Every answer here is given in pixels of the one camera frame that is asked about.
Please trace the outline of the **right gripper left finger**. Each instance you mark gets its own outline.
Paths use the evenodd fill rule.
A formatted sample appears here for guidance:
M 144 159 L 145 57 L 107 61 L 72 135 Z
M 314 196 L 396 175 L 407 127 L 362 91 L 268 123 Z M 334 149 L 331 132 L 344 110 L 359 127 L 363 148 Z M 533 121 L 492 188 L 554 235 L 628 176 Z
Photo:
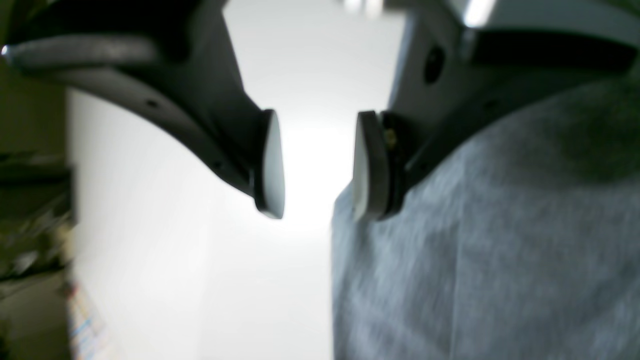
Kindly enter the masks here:
M 153 123 L 271 219 L 285 212 L 277 112 L 247 94 L 224 0 L 14 0 L 1 55 L 32 79 Z

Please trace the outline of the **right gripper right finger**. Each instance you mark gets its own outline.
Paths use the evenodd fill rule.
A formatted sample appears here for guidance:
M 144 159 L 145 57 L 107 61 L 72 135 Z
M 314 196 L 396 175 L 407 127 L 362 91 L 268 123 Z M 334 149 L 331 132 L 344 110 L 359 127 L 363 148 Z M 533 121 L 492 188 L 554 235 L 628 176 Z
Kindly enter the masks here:
M 465 141 L 560 92 L 625 75 L 639 55 L 633 0 L 352 0 L 406 14 L 386 110 L 358 114 L 353 216 L 380 221 Z

